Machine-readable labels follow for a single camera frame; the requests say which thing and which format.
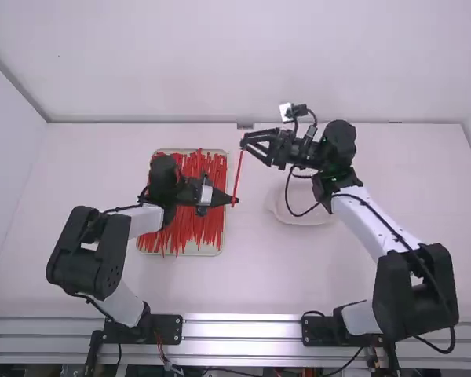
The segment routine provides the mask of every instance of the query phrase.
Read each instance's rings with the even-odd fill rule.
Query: cable
[[[297,166],[293,165],[290,168],[290,173],[288,174],[288,178],[286,179],[286,185],[284,186],[284,203],[286,203],[286,207],[288,209],[288,212],[290,212],[290,214],[292,216],[295,216],[296,218],[301,218],[302,216],[305,216],[306,214],[308,214],[312,210],[316,209],[316,207],[318,207],[321,204],[321,202],[318,202],[318,203],[314,204],[312,207],[310,207],[308,210],[302,212],[301,214],[295,214],[291,210],[290,203],[288,202],[288,186],[290,186],[290,178],[291,178],[291,175],[293,174],[293,170],[295,169],[295,167],[297,167]]]
[[[346,369],[360,354],[360,352],[363,350],[364,347],[360,347],[354,355],[347,361],[344,365],[342,365],[339,369],[335,369],[334,371],[327,373],[325,375],[322,375],[322,377],[327,377],[329,375],[336,375],[339,372],[342,372],[344,369]]]
[[[98,312],[100,312],[101,314],[103,314],[105,317],[107,317],[109,320],[111,320],[112,322],[116,322],[117,321],[115,320],[114,317],[112,317],[110,314],[108,314],[107,312],[105,312],[98,304],[96,304],[96,302],[94,301],[94,299],[92,299],[91,297],[89,296],[86,296],[86,295],[81,295],[79,293],[69,293],[69,292],[66,292],[65,293],[71,297],[80,297],[80,298],[84,298],[86,300],[86,304],[91,304],[92,306],[94,306]]]
[[[120,365],[120,361],[122,360],[122,345],[120,343],[117,343],[117,346],[119,346],[119,359],[117,360],[117,364],[115,364],[115,366],[118,368]]]
[[[312,111],[310,108],[307,109],[307,112],[312,115],[312,118],[314,119],[314,123],[312,124],[313,126],[317,126],[317,117],[316,114],[314,114],[314,111]]]
[[[262,377],[261,375],[253,375],[251,373],[238,372],[238,371],[234,371],[232,369],[226,369],[226,368],[208,368],[204,371],[203,375],[205,375],[209,371],[226,372],[226,373],[232,373],[234,375],[245,375],[246,377]]]
[[[364,200],[364,199],[362,199],[362,198],[360,198],[356,195],[352,195],[352,194],[333,194],[331,197],[333,198],[335,196],[336,197],[344,196],[344,197],[356,199],[358,202],[361,203],[361,205],[365,206],[366,208],[368,208],[368,210],[370,210],[370,212],[396,237],[397,241],[401,242],[401,244],[407,248],[407,250],[409,251],[408,254],[411,255],[411,257],[419,264],[420,268],[422,269],[422,271],[426,275],[426,278],[431,282],[434,290],[438,294],[438,298],[440,299],[441,305],[443,306],[443,308],[445,310],[445,313],[451,319],[452,315],[451,315],[450,309],[448,308],[447,300],[445,299],[445,296],[444,296],[443,292],[440,290],[440,287],[438,286],[438,283],[434,279],[434,276],[431,274],[431,272],[428,270],[427,266],[417,256],[417,254],[410,247],[410,245],[407,243],[407,241],[366,200]],[[449,354],[455,348],[456,339],[455,339],[455,329],[454,329],[453,326],[450,326],[450,345],[446,350],[442,350],[441,348],[438,348],[437,346],[435,346],[434,344],[432,344],[428,340],[425,340],[424,338],[421,338],[418,335],[414,336],[414,338],[417,339],[420,342],[423,342],[424,344],[426,344],[427,346],[429,346],[430,348],[432,348],[436,352],[442,353],[443,355]]]
[[[293,118],[294,126],[293,126],[293,135],[297,136],[298,132],[298,121],[297,118]]]

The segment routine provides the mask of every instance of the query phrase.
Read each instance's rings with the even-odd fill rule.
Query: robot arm
[[[142,327],[144,332],[150,308],[122,281],[128,240],[168,226],[177,206],[195,207],[195,213],[203,216],[209,208],[232,201],[205,174],[183,177],[170,156],[151,161],[149,181],[136,205],[105,212],[74,208],[46,269],[47,280],[68,295],[85,298],[114,323]],[[90,244],[96,244],[96,250],[86,246]]]
[[[383,334],[397,342],[452,328],[458,323],[458,306],[448,250],[439,243],[422,243],[374,203],[352,167],[356,129],[350,123],[335,120],[314,141],[313,115],[315,122],[303,138],[297,137],[297,117],[308,113],[313,115],[304,104],[282,105],[283,121],[294,121],[294,130],[249,132],[240,146],[269,167],[284,170],[290,164],[288,181],[295,168],[315,170],[311,179],[317,202],[361,241],[377,263],[377,276],[372,299],[340,306],[332,317],[303,317],[304,344],[359,345],[366,334]],[[303,215],[288,209],[294,216]],[[412,285],[411,275],[422,278],[422,283]]]

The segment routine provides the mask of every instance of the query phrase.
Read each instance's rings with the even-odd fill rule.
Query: white wall
[[[0,59],[56,121],[453,121],[471,0],[0,1]]]
[[[45,130],[46,122],[0,73],[0,250]]]

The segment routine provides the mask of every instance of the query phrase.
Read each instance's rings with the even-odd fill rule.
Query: tray
[[[179,148],[179,149],[174,149],[174,148],[164,148],[164,149],[158,149],[156,150],[153,155],[156,155],[157,153],[166,153],[166,154],[171,154],[171,153],[183,153],[183,154],[190,154],[193,152],[197,152],[197,148]],[[228,153],[222,149],[203,149],[202,154],[206,155],[207,153],[211,153],[213,155],[214,153],[217,153],[219,155],[223,155],[225,158],[228,157]],[[228,163],[227,163],[227,177],[229,175],[230,169],[228,168]],[[178,253],[178,256],[202,256],[202,257],[214,257],[216,255],[219,255],[223,251],[223,244],[225,241],[225,225],[227,221],[227,206],[224,207],[224,226],[221,231],[221,249],[218,250],[215,245],[207,245],[204,243],[201,243],[200,249],[197,247],[197,243],[195,241],[189,241],[187,242],[187,246],[185,247],[184,253],[180,251]],[[160,256],[162,257],[162,253],[159,251],[158,253],[151,253],[146,251],[145,249],[140,249],[138,247],[138,244],[136,242],[136,249],[146,255],[154,255],[154,256]],[[176,257],[176,253],[172,252],[170,249],[170,246],[168,245],[164,251],[164,256],[174,256]]]

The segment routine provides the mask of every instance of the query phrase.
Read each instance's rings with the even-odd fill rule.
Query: red straw
[[[239,184],[239,175],[241,174],[241,164],[243,163],[244,149],[239,153],[239,163],[237,164],[237,174],[235,175],[234,192],[232,193],[232,208],[236,204],[237,185]]]

